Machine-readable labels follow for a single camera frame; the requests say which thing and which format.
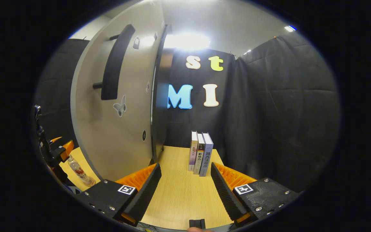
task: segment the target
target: plastic bottle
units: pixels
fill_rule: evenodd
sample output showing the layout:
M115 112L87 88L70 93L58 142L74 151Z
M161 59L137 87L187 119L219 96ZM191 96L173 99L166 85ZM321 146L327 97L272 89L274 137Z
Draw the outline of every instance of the plastic bottle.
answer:
M80 180L84 183L86 186L93 186L96 181L94 178L89 177L84 170L81 168L81 166L78 164L78 162L70 155L68 158L68 164L70 165L71 169L76 173L76 175L80 178Z

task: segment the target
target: white book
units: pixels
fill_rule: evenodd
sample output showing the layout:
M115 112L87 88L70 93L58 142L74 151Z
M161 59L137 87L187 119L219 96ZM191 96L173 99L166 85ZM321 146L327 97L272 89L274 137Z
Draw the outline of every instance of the white book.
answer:
M197 156L195 158L195 164L194 164L194 174L200 173L201 163L203 160L203 154L204 149L206 147L206 144L204 142L204 138L202 134L197 134L198 137L198 147L197 147Z
M191 131L191 143L190 143L190 161L188 163L188 170L194 171L195 157L197 155L198 137L197 131Z
M206 176L207 170L210 166L210 158L213 151L213 141L208 133L203 133L204 142L206 147L204 149L203 160L201 162L200 176Z

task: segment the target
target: letter m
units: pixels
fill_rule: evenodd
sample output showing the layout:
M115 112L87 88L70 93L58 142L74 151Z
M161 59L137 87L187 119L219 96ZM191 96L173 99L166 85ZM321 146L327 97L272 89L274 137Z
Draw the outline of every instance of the letter m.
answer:
M180 109L191 109L193 106L190 103L190 94L193 89L192 85L183 85L178 92L174 90L172 85L168 86L168 100L167 100L167 109L169 109L170 101L173 105L173 108L177 107L179 101L180 104L178 107Z

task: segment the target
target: light wood tabletop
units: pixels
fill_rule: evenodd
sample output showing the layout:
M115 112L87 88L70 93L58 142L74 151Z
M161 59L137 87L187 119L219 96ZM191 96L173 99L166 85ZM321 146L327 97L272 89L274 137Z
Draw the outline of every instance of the light wood tabletop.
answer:
M205 177L194 175L187 170L189 148L164 148L158 160L162 176L141 222L169 229L188 229L190 219L204 219L206 228L233 223L215 189L210 168ZM80 148L73 150L71 155L89 176L100 181L84 159ZM210 162L223 164L215 149ZM62 163L61 167L71 182L82 191L86 190L88 187L65 164Z

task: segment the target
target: black curtain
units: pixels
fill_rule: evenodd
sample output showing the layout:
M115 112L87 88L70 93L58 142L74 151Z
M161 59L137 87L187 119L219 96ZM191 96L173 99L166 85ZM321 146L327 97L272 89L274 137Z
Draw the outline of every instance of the black curtain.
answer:
M336 144L340 103L332 72L297 32L235 62L224 128L227 165L301 191Z
M200 57L201 67L189 69L186 67L187 57ZM223 60L220 66L223 70L212 70L209 57L219 56ZM192 85L190 103L193 106L189 110L172 106L167 110L168 128L165 145L174 147L190 147L191 131L199 133L208 132L213 140L214 148L220 157L225 156L223 126L225 123L225 89L228 76L232 75L234 55L210 49L186 51L176 49L171 64L169 84L175 91L179 91L182 85ZM216 107L205 107L206 92L205 84L216 84Z
M34 103L41 106L40 124L47 139L62 136L59 143L73 140L78 147L71 121L70 94L75 67L90 41L66 40L51 56L35 91Z

